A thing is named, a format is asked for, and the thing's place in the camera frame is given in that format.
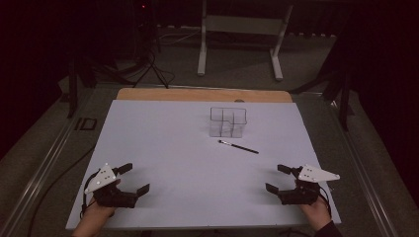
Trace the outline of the metal floor rail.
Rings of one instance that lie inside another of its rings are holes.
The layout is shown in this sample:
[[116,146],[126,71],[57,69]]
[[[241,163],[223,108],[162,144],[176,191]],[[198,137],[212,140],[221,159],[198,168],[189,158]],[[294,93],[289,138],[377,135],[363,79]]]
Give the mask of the metal floor rail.
[[339,110],[341,109],[341,106],[339,106],[335,101],[326,101],[325,104],[327,105],[334,119],[334,122],[338,125],[341,136],[344,138],[345,145],[350,153],[350,161],[352,162],[352,165],[355,169],[355,174],[357,176],[358,182],[361,186],[361,189],[363,190],[365,199],[376,221],[381,236],[399,237],[390,219],[390,216],[388,215],[383,205],[383,202],[378,196],[378,192],[369,176],[369,172],[371,172],[373,168],[366,168],[364,166],[361,153],[359,152],[359,149],[356,147],[356,144],[354,143],[353,136],[348,130],[345,130],[343,128],[343,125],[338,119],[338,114]]
[[65,228],[94,134],[76,129],[95,91],[79,96],[72,118],[57,102],[0,161],[0,237],[67,237]]

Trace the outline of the white metal stand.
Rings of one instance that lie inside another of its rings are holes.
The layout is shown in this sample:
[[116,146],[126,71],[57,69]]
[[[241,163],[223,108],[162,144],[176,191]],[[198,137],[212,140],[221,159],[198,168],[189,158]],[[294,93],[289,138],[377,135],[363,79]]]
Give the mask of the white metal stand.
[[201,48],[197,69],[197,74],[199,76],[204,76],[206,74],[208,54],[207,32],[222,32],[276,36],[277,42],[275,46],[270,49],[270,58],[275,79],[278,81],[284,79],[279,60],[279,52],[293,11],[293,4],[286,5],[285,13],[280,19],[209,15],[207,5],[208,0],[202,0]]

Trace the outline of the person's right hand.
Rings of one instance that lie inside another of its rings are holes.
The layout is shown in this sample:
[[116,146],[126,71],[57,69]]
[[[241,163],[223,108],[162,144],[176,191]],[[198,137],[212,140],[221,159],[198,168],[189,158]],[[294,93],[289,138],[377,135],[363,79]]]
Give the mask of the person's right hand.
[[299,208],[315,231],[319,231],[332,221],[327,202],[322,197],[312,204],[301,204]]

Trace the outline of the wooden table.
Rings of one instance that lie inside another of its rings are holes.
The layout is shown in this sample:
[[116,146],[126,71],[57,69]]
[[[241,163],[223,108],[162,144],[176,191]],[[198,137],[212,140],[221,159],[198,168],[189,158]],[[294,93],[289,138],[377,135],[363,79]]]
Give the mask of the wooden table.
[[162,89],[123,88],[118,100],[131,101],[193,101],[193,102],[237,102],[291,103],[292,96],[285,91],[254,91],[228,89]]

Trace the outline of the clear acrylic organizer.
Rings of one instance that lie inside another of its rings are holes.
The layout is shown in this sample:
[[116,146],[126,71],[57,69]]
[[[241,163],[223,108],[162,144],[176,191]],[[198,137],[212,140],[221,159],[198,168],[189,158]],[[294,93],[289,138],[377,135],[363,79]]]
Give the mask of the clear acrylic organizer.
[[241,138],[247,124],[247,111],[242,108],[210,109],[209,136]]

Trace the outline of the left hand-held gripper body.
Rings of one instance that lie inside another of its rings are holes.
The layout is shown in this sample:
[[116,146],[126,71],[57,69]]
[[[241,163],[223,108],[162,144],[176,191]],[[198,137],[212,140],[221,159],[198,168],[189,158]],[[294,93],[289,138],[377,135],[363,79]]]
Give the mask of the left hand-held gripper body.
[[95,201],[101,206],[134,208],[138,198],[131,197],[117,187],[117,178],[113,169],[106,163],[91,175],[84,188],[84,194],[93,194]]

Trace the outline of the person's left hand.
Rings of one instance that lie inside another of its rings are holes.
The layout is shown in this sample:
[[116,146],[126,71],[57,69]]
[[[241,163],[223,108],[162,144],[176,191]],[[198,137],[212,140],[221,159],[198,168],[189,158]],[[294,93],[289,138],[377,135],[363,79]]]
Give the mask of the person's left hand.
[[79,226],[89,232],[99,232],[116,209],[99,205],[94,199],[90,201]]

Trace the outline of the black makeup brush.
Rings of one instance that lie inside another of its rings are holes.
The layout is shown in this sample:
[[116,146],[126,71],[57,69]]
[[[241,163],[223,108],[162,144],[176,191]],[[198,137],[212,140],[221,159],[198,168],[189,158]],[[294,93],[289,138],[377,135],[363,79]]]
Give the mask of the black makeup brush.
[[227,141],[224,141],[224,140],[221,140],[221,139],[219,139],[217,142],[219,144],[224,144],[226,146],[234,147],[234,148],[244,150],[244,151],[247,151],[247,152],[250,152],[250,153],[260,154],[259,151],[256,151],[254,149],[247,148],[247,147],[244,147],[244,146],[240,146],[240,145],[237,145],[237,144],[234,144],[234,143],[231,143],[231,142],[227,142]]

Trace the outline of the white table mat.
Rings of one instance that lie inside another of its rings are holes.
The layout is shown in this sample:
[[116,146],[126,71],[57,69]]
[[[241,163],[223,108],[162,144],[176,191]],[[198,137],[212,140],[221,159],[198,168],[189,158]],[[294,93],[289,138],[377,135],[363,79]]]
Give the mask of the white table mat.
[[[112,102],[93,156],[92,175],[106,163],[131,163],[121,190],[150,191],[134,208],[121,208],[111,229],[205,229],[301,225],[295,205],[283,205],[265,184],[282,190],[294,178],[289,167],[319,162],[294,103],[243,103],[247,124],[241,138],[210,137],[212,102]],[[259,151],[219,144],[221,139]]]

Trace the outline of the black stand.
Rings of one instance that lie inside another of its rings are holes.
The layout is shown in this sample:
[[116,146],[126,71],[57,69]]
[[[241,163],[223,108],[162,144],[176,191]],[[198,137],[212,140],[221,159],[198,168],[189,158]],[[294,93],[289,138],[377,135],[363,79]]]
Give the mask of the black stand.
[[340,95],[338,120],[344,130],[348,129],[347,116],[349,110],[351,72],[353,69],[352,63],[350,62],[353,29],[354,24],[348,20],[341,33],[337,36],[317,76],[313,80],[290,90],[291,94],[300,94],[326,82],[327,85],[321,93],[321,97],[324,101],[332,102]]

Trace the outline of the black tripod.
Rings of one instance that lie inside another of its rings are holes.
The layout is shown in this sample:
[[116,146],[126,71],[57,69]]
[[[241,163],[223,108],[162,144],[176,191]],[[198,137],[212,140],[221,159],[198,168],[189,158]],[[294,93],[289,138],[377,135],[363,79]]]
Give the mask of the black tripod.
[[170,83],[175,79],[172,72],[162,70],[155,64],[156,55],[154,50],[161,51],[160,38],[158,35],[158,26],[156,20],[156,1],[141,0],[141,10],[143,13],[144,27],[146,29],[145,38],[147,39],[146,49],[147,57],[143,68],[139,71],[139,77],[134,83],[137,86],[150,72],[153,72],[160,84],[168,89]]

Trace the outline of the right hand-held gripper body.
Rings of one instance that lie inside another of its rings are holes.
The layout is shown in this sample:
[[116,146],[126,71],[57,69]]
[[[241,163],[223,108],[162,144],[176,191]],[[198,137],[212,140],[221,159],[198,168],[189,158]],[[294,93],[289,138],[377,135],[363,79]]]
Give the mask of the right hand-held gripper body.
[[320,196],[320,182],[337,181],[338,174],[334,174],[310,165],[292,168],[295,177],[295,188],[279,191],[282,204],[312,204]]

